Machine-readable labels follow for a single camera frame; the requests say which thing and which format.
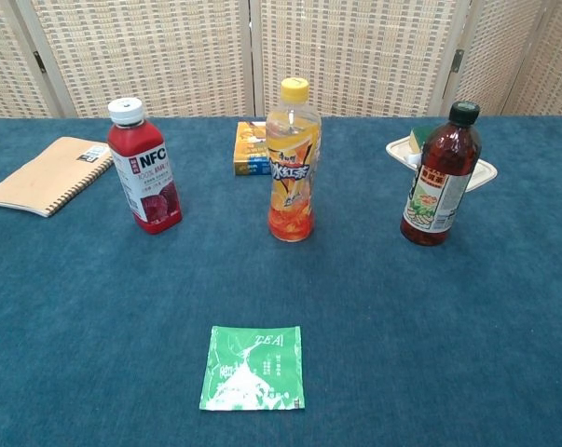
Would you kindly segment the yellow-capped iced tea bottle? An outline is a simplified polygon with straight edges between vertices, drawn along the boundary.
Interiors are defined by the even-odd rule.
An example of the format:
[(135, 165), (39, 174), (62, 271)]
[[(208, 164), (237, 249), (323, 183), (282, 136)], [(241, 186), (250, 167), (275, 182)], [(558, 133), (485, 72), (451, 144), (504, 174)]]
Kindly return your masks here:
[(281, 81), (280, 104), (266, 119), (271, 192), (267, 224), (283, 241), (306, 239), (314, 228), (313, 184), (320, 156), (322, 117), (308, 104), (309, 82)]

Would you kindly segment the red NFC juice bottle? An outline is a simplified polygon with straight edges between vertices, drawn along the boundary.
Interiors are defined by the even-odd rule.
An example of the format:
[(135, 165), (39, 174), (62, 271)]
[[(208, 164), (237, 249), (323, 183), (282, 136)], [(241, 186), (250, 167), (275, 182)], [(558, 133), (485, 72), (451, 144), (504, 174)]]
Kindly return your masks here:
[(133, 217), (146, 233), (161, 233), (183, 219), (164, 137), (138, 98), (115, 99), (107, 109), (107, 144)]

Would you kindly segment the blue tablecloth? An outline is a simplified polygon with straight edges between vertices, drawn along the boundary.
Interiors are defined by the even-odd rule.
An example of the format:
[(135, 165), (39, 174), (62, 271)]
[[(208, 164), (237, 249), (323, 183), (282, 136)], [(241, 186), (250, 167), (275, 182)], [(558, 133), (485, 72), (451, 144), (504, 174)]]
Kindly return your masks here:
[[(108, 170), (54, 216), (0, 208), (0, 447), (562, 447), (562, 116), (482, 116), (498, 170), (448, 240), (399, 223), (415, 118), (322, 124), (315, 228), (267, 229), (237, 119), (160, 118), (184, 218)], [(203, 412), (213, 326), (299, 326), (306, 407)]]

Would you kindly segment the yellow and blue snack box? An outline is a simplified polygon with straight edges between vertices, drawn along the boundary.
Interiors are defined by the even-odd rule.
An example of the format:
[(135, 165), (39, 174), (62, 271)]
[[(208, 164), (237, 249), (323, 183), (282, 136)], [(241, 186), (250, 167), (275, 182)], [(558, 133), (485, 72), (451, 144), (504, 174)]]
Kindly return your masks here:
[(265, 121), (240, 121), (233, 153), (233, 170), (238, 176), (269, 175)]

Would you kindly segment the white plastic tray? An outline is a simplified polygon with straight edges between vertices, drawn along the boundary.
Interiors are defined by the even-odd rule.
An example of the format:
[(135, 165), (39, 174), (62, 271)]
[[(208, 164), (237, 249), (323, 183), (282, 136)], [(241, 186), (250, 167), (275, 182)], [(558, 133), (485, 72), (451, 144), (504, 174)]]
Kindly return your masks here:
[[(404, 137), (386, 145), (387, 153), (397, 161), (412, 170), (418, 169), (420, 154), (414, 154), (409, 144), (410, 138)], [(471, 192), (490, 181), (498, 175), (498, 170), (490, 163), (480, 158), (474, 168), (473, 174), (466, 187), (467, 192)]]

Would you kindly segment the green tea sachet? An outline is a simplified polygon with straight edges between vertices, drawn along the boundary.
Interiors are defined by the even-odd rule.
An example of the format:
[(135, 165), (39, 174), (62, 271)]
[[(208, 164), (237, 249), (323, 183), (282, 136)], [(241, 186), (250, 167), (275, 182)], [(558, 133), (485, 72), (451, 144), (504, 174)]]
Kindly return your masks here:
[(199, 408), (305, 409), (301, 328), (212, 327)]

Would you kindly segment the green and yellow sponge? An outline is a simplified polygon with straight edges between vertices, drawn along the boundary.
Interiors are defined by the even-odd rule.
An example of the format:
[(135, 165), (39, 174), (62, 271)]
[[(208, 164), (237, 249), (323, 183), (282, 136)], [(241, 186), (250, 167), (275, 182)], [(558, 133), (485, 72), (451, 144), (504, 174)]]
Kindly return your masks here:
[(416, 126), (411, 129), (409, 135), (409, 147), (413, 154), (419, 154), (423, 145), (434, 130), (433, 126)]

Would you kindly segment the dark brown black-capped tea bottle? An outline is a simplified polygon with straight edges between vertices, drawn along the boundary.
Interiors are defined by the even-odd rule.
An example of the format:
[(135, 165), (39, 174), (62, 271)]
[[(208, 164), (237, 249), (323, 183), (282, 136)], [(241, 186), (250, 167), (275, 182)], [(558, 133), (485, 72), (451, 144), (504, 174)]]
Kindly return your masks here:
[(477, 103), (453, 102), (448, 121), (424, 143), (400, 223), (401, 233), (410, 241), (437, 246), (447, 239), (481, 154), (474, 128), (479, 115)]

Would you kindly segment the woven folding screen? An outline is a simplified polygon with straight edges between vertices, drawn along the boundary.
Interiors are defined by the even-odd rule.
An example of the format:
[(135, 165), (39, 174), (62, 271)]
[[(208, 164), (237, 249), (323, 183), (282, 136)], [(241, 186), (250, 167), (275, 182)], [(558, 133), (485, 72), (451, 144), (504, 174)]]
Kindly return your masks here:
[(0, 0), (0, 117), (103, 117), (124, 96), (265, 115), (289, 76), (324, 115), (562, 115), (562, 0)]

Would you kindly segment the tan spiral notebook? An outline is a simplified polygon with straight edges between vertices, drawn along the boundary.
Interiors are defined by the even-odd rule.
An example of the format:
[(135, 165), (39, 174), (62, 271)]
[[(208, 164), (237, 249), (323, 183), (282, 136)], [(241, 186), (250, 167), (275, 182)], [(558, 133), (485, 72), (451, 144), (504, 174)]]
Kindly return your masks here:
[(60, 137), (0, 182), (0, 207), (50, 217), (112, 164), (106, 143)]

